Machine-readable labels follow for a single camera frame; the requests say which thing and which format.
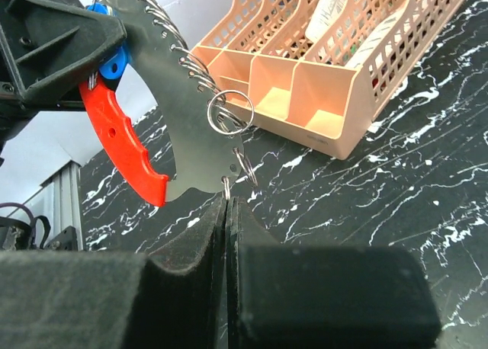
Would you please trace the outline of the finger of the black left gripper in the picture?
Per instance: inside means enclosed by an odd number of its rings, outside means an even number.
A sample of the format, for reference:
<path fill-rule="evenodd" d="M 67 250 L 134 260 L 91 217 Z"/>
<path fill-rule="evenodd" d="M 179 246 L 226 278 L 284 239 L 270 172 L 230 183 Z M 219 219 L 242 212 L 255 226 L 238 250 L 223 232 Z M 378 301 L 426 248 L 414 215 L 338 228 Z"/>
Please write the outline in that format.
<path fill-rule="evenodd" d="M 18 99 L 51 106 L 123 43 L 121 21 L 79 0 L 1 0 L 1 53 Z"/>

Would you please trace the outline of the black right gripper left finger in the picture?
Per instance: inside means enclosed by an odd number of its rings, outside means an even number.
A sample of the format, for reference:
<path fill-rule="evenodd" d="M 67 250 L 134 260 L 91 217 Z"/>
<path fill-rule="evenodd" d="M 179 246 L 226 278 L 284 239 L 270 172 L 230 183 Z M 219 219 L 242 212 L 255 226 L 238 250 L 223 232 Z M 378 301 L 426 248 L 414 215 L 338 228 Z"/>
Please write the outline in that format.
<path fill-rule="evenodd" d="M 1 255 L 3 348 L 212 348 L 225 201 L 150 255 Z"/>

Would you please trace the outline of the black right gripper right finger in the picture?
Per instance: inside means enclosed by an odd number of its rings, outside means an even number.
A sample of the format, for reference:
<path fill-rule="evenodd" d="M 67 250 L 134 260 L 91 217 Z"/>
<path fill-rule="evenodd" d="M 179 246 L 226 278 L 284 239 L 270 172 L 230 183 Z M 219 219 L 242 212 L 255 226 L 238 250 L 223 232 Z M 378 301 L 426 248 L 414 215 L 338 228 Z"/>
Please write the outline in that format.
<path fill-rule="evenodd" d="M 419 262 L 392 247 L 280 243 L 242 199 L 226 211 L 231 348 L 434 348 Z"/>

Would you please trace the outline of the silver key with blue tag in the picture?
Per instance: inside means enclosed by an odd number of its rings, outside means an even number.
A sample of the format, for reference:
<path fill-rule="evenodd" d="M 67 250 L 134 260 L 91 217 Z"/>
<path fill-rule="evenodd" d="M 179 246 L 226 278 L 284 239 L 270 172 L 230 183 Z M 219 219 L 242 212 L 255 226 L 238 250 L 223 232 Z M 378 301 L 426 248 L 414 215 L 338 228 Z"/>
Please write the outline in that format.
<path fill-rule="evenodd" d="M 89 11 L 98 12 L 99 14 L 114 16 L 113 9 L 100 2 L 93 2 L 86 8 Z M 101 76 L 111 81 L 119 80 L 127 67 L 129 59 L 130 55 L 127 49 L 127 41 L 124 40 L 114 53 L 100 65 L 99 72 Z"/>

